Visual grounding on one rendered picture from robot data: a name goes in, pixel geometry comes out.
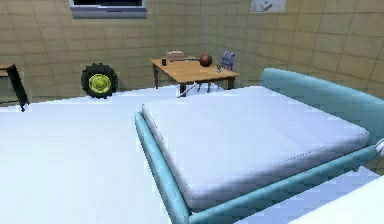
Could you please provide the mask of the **wooden table with black legs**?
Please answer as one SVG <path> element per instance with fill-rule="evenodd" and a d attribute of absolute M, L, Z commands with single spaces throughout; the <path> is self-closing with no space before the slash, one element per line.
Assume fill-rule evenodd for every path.
<path fill-rule="evenodd" d="M 221 69 L 221 71 L 218 72 L 213 65 L 210 67 L 202 67 L 197 61 L 174 61 L 163 65 L 162 60 L 156 58 L 151 59 L 151 63 L 155 79 L 155 87 L 159 87 L 159 72 L 162 71 L 179 85 L 181 93 L 185 92 L 186 86 L 190 84 L 217 82 L 223 80 L 228 82 L 228 89 L 233 89 L 235 78 L 239 76 L 238 73 L 227 69 Z"/>

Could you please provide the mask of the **brown basketball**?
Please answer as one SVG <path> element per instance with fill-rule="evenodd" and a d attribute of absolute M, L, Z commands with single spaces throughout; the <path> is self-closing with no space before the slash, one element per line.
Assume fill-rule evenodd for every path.
<path fill-rule="evenodd" d="M 213 58 L 210 54 L 202 54 L 199 58 L 199 63 L 203 67 L 209 67 L 213 63 Z"/>

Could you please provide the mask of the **tan cardboard box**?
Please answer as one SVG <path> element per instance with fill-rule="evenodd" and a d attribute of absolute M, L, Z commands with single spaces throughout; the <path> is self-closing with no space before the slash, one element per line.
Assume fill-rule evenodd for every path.
<path fill-rule="evenodd" d="M 166 53 L 166 59 L 168 61 L 184 61 L 185 55 L 182 51 L 170 51 Z"/>

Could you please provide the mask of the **teal bed with white mattress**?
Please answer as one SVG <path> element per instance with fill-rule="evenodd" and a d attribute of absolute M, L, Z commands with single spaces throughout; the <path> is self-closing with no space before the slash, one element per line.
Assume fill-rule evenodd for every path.
<path fill-rule="evenodd" d="M 172 224 L 233 224 L 384 157 L 383 99 L 275 68 L 145 103 L 135 125 Z"/>

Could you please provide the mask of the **black tyre with yellow hub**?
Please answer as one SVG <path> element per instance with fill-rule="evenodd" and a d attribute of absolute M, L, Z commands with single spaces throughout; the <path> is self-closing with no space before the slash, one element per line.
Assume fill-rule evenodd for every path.
<path fill-rule="evenodd" d="M 93 63 L 82 71 L 81 87 L 92 98 L 107 98 L 116 92 L 118 77 L 109 65 Z"/>

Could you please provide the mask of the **grey framed window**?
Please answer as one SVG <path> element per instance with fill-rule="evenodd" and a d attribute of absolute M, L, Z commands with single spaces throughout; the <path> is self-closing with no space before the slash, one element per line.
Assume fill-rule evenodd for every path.
<path fill-rule="evenodd" d="M 146 19 L 146 0 L 68 0 L 74 19 Z"/>

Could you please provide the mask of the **pale framed wall picture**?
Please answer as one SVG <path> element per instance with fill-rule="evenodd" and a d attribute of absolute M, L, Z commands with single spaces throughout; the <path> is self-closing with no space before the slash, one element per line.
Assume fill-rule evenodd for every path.
<path fill-rule="evenodd" d="M 287 0 L 252 0 L 251 11 L 255 13 L 284 12 Z"/>

